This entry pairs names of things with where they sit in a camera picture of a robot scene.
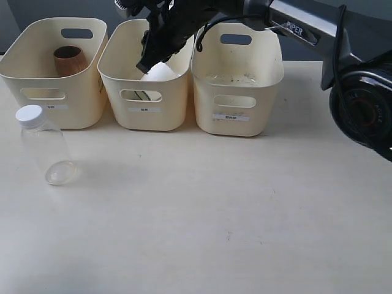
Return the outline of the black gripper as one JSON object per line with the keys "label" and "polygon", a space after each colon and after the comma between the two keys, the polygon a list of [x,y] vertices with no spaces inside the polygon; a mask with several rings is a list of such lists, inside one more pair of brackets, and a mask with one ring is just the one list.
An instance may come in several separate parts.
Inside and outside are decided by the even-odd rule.
{"label": "black gripper", "polygon": [[124,18],[149,10],[149,29],[141,40],[141,58],[136,68],[148,73],[156,64],[177,54],[184,42],[218,14],[213,1],[115,1]]}

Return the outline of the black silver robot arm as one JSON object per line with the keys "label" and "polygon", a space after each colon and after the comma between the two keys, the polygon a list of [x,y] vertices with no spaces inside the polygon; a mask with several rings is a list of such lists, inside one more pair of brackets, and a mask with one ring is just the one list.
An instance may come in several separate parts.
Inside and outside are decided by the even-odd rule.
{"label": "black silver robot arm", "polygon": [[391,22],[311,1],[116,1],[119,14],[149,10],[137,68],[147,72],[215,25],[236,20],[254,31],[296,39],[323,58],[322,89],[330,112],[351,140],[391,159]]}

